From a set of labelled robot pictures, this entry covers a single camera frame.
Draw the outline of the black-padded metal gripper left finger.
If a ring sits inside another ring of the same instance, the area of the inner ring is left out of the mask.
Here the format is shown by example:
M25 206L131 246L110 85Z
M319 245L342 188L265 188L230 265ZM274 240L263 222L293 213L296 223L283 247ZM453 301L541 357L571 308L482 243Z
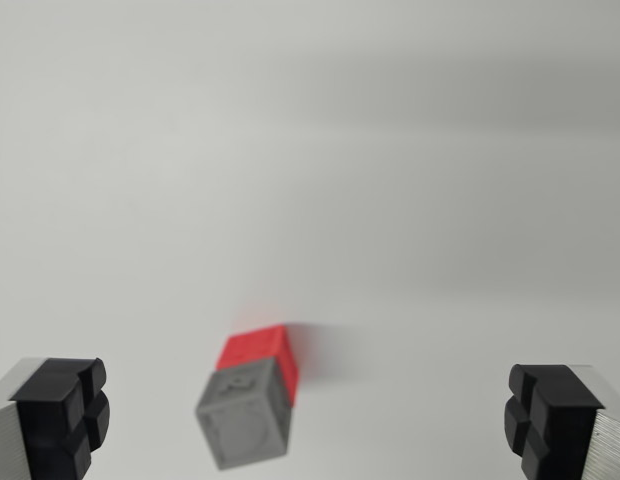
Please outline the black-padded metal gripper left finger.
M23 358L0 379L0 479L82 479L106 438L99 358Z

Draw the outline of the black-padded metal gripper right finger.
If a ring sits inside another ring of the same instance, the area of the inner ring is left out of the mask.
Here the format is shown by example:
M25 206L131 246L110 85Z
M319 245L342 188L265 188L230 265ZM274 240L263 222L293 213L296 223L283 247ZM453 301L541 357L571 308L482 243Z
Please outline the black-padded metal gripper right finger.
M504 431L534 480L620 479L620 394L590 365L515 364Z

